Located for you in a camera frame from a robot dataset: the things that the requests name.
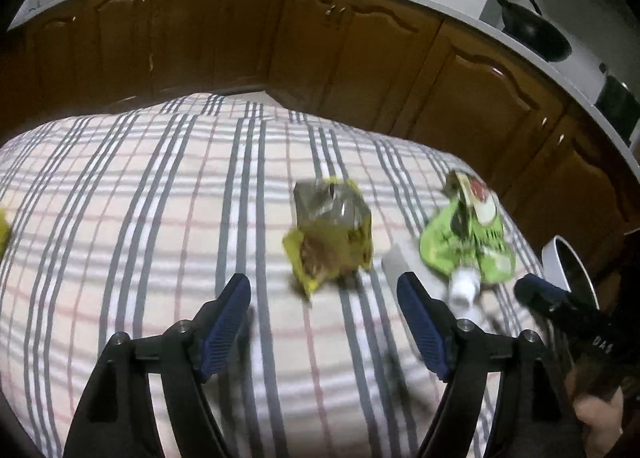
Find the floor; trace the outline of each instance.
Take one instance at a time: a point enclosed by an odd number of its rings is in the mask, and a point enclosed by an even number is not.
[[[232,95],[232,97],[237,100],[247,100],[251,102],[258,102],[259,104],[264,104],[266,106],[279,106],[281,108],[284,107],[275,99],[268,96],[267,92],[242,93],[242,94]]]

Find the white countertop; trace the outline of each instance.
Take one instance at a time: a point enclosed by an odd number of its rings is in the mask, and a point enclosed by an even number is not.
[[[41,12],[46,11],[48,8],[51,8],[62,1],[65,0],[53,0],[43,5],[36,10],[31,10],[27,13],[24,13],[20,16],[17,16],[12,22],[10,28],[15,28],[28,21],[34,16],[37,16]],[[436,12],[439,12],[445,16],[449,16],[451,18],[455,18],[469,26],[472,26],[476,30],[487,34],[488,36],[498,40],[500,43],[505,45],[510,50],[513,50],[519,56],[524,57],[527,61],[532,63],[536,68],[538,68],[541,72],[545,73],[550,79],[555,81],[559,86],[561,86],[581,107],[591,116],[591,118],[602,128],[602,130],[606,133],[606,135],[610,138],[612,143],[616,146],[616,149],[620,152],[622,157],[627,162],[628,166],[631,168],[633,174],[640,181],[640,165],[633,156],[633,153],[629,149],[629,147],[624,143],[618,132],[613,128],[613,126],[609,123],[609,121],[605,118],[600,110],[598,110],[593,103],[589,102],[587,97],[575,87],[567,78],[562,75],[553,64],[548,63],[541,57],[537,56],[533,51],[529,50],[526,46],[504,34],[497,28],[492,27],[491,25],[480,21],[479,19],[471,18],[470,16],[466,16],[461,12],[458,12],[452,8],[447,6],[443,6],[439,3],[430,0],[407,0],[412,3],[417,3],[418,5],[425,6]]]

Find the plaid tablecloth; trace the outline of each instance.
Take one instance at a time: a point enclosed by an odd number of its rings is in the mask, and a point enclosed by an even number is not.
[[[162,333],[234,272],[254,319],[227,374],[206,386],[241,457],[399,457],[416,452],[444,390],[412,354],[380,267],[447,203],[456,157],[283,108],[194,94],[121,115],[44,124],[0,149],[0,205],[13,234],[0,264],[2,390],[48,457],[59,457],[108,337]],[[281,240],[298,179],[356,181],[372,211],[374,265],[307,304]],[[516,277],[540,266],[511,220]],[[482,295],[486,330],[534,328],[514,279]],[[492,376],[470,448],[479,457]],[[177,457],[159,377],[165,453]]]

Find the black wok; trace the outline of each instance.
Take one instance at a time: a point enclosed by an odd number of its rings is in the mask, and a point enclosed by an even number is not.
[[[536,9],[532,12],[524,6],[508,0],[497,0],[502,7],[504,32],[550,62],[563,61],[571,53],[571,45],[566,37],[542,18],[539,6],[529,0]]]

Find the white cap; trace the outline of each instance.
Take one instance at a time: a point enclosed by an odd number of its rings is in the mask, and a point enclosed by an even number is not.
[[[456,317],[469,310],[480,292],[480,271],[461,266],[451,273],[447,305]]]

